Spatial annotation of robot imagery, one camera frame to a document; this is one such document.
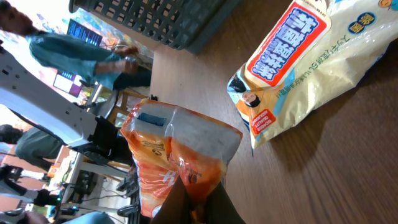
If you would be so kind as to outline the yellow chip bag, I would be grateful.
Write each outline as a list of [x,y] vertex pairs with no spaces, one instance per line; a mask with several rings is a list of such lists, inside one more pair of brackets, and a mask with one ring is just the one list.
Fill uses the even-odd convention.
[[293,1],[228,82],[251,147],[354,88],[396,38],[396,0]]

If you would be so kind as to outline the small orange box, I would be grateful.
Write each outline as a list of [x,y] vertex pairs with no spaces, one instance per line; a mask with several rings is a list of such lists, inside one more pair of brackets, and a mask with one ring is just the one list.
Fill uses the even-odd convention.
[[226,175],[243,134],[217,119],[177,105],[144,99],[121,134],[137,170],[141,214],[154,218],[177,179],[190,201],[203,205]]

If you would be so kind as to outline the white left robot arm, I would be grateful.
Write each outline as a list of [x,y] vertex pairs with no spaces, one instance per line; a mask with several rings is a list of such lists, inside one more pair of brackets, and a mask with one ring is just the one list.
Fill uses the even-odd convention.
[[14,114],[36,122],[39,129],[99,165],[111,161],[133,164],[128,143],[118,135],[118,128],[53,91],[4,48],[1,48],[1,104]]

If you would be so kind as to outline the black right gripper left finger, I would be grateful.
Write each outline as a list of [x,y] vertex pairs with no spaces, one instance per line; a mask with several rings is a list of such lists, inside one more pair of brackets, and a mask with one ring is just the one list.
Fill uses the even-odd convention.
[[180,177],[177,178],[167,198],[150,224],[189,224],[190,201]]

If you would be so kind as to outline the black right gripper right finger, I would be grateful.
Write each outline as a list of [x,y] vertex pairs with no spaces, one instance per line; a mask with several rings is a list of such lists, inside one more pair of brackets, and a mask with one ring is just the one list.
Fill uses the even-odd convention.
[[206,224],[245,224],[222,183],[208,196],[205,205]]

